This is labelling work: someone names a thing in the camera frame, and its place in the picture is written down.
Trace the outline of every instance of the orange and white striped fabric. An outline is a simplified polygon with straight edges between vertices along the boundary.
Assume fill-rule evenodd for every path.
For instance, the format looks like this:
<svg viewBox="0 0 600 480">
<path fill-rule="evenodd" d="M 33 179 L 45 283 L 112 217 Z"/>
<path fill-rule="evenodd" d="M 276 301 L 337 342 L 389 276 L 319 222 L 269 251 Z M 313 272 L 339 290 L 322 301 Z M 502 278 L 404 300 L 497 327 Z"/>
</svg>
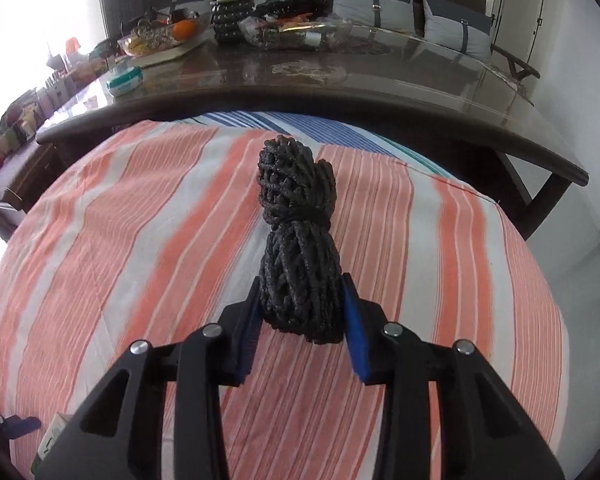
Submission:
<svg viewBox="0 0 600 480">
<path fill-rule="evenodd" d="M 13 235 L 0 265 L 0 410 L 43 430 L 72 413 L 138 338 L 182 340 L 243 300 L 269 227 L 255 180 L 265 130 L 144 121 L 74 164 Z M 333 165 L 331 233 L 362 298 L 424 340 L 477 343 L 555 450 L 568 338 L 536 262 L 500 208 L 455 180 L 298 135 Z M 233 479 L 356 480 L 373 471 L 382 388 L 344 344 L 264 325 L 246 384 L 222 392 Z M 164 478 L 173 477 L 173 395 Z M 432 413 L 432 477 L 440 474 Z M 17 440 L 27 472 L 42 432 Z"/>
</svg>

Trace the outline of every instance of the gray cushion strap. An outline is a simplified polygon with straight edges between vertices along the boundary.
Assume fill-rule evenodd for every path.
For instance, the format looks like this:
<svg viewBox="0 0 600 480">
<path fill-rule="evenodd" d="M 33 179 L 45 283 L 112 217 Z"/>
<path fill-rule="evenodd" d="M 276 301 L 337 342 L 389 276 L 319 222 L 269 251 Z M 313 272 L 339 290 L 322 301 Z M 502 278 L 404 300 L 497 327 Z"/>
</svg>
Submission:
<svg viewBox="0 0 600 480">
<path fill-rule="evenodd" d="M 380 0 L 374 0 L 374 27 L 382 27 L 382 19 L 380 18 Z"/>
<path fill-rule="evenodd" d="M 469 22 L 467 20 L 461 20 L 462 23 L 462 48 L 460 52 L 462 54 L 466 54 L 466 46 L 469 43 Z"/>
</svg>

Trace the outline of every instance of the table leg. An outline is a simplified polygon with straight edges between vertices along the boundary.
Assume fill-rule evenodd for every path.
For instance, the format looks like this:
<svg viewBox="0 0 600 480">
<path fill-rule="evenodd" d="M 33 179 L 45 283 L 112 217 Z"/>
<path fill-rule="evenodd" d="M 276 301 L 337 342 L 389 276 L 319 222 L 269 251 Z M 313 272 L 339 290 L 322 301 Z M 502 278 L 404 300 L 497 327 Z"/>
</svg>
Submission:
<svg viewBox="0 0 600 480">
<path fill-rule="evenodd" d="M 544 219 L 549 216 L 570 185 L 571 181 L 566 178 L 556 173 L 551 174 L 538 194 L 513 222 L 525 240 L 528 240 Z"/>
</svg>

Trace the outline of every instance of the container lid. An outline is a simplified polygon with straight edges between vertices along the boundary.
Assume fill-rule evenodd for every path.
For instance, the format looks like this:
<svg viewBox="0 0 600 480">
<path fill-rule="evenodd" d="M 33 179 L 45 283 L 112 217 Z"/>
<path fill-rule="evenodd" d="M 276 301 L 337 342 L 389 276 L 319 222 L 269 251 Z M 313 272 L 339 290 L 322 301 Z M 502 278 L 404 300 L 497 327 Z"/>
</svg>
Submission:
<svg viewBox="0 0 600 480">
<path fill-rule="evenodd" d="M 122 74 L 118 74 L 117 76 L 107 81 L 107 88 L 115 88 L 116 86 L 120 86 L 124 83 L 127 83 L 136 77 L 142 78 L 142 70 L 139 66 L 135 66 L 133 68 L 125 70 Z"/>
</svg>

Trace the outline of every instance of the tissue box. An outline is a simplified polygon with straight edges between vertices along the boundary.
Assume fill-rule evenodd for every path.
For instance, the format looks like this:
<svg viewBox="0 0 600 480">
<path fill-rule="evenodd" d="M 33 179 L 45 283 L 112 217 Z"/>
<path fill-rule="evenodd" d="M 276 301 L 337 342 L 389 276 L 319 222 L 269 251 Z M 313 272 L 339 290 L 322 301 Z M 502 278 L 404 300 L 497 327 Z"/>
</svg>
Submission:
<svg viewBox="0 0 600 480">
<path fill-rule="evenodd" d="M 58 440 L 60 433 L 62 433 L 62 430 L 66 428 L 69 420 L 71 420 L 71 415 L 63 415 L 62 413 L 56 413 L 54 415 L 51 424 L 46 429 L 45 436 L 42 438 L 42 442 L 40 442 L 40 446 L 38 447 L 38 452 L 36 453 L 36 456 L 31 464 L 31 472 L 34 476 L 38 471 L 40 462 L 42 462 L 46 454 L 49 453 L 49 450 L 52 448 L 53 444 L 56 442 L 56 440 Z"/>
</svg>

